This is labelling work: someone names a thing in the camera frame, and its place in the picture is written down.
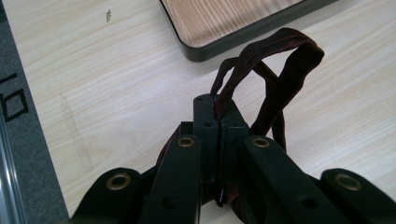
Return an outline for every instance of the light wood surface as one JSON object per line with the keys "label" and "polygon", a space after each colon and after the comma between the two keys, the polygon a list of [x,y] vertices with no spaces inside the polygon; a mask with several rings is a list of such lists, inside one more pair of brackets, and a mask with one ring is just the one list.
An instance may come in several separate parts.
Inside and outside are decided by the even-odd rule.
{"label": "light wood surface", "polygon": [[[244,47],[189,62],[158,1],[3,2],[70,215],[103,172],[151,167],[219,64]],[[285,110],[289,155],[306,173],[346,168],[394,200],[395,9],[393,0],[340,0],[286,25],[326,55]],[[278,72],[284,58],[265,61]],[[250,76],[234,95],[249,124],[262,87]],[[210,203],[201,223],[239,221]]]}
{"label": "light wood surface", "polygon": [[180,41],[199,48],[302,0],[163,0]]}

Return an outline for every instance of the wood grain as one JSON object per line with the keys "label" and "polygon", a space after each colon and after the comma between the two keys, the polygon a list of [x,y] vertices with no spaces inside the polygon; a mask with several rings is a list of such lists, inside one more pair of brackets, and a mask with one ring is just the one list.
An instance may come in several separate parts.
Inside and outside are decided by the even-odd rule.
{"label": "wood grain", "polygon": [[[105,171],[151,167],[219,64],[245,46],[192,63],[155,1],[3,2],[70,215]],[[396,199],[394,9],[393,0],[340,0],[287,25],[326,55],[285,119],[289,155],[305,172],[346,168]],[[265,61],[279,72],[285,56]],[[262,88],[249,76],[234,94],[250,124]],[[213,203],[201,220],[240,223]]]}
{"label": "wood grain", "polygon": [[199,48],[302,0],[162,0],[180,40]]}

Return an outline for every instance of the wooden table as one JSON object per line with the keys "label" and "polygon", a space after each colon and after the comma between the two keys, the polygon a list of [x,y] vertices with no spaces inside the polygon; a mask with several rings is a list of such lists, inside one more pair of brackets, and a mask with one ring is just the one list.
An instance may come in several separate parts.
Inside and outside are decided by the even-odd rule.
{"label": "wooden table", "polygon": [[[103,172],[151,167],[219,64],[244,47],[189,62],[158,1],[3,2],[70,215]],[[289,155],[306,173],[346,168],[394,200],[395,11],[393,0],[340,0],[287,24],[326,55],[285,110]],[[284,58],[266,61],[279,71]],[[234,95],[249,124],[262,87],[250,76]],[[202,223],[239,223],[213,203],[202,214]]]}

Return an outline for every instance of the metal grommet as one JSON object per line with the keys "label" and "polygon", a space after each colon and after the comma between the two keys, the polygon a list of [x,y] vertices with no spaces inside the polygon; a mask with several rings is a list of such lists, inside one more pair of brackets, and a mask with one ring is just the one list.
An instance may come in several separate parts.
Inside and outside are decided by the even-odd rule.
{"label": "metal grommet", "polygon": [[126,173],[117,173],[111,176],[107,182],[106,186],[111,190],[125,189],[131,183],[131,177]]}
{"label": "metal grommet", "polygon": [[270,142],[268,142],[267,140],[265,140],[263,138],[255,138],[255,139],[253,139],[253,145],[256,147],[269,147]]}
{"label": "metal grommet", "polygon": [[350,175],[338,174],[334,177],[334,179],[339,185],[341,185],[345,189],[350,189],[355,191],[361,189],[361,182],[359,182],[357,179],[353,178]]}
{"label": "metal grommet", "polygon": [[192,138],[189,138],[189,137],[180,138],[177,141],[177,144],[180,147],[191,147],[191,146],[194,145],[194,143],[195,143],[194,140]]}

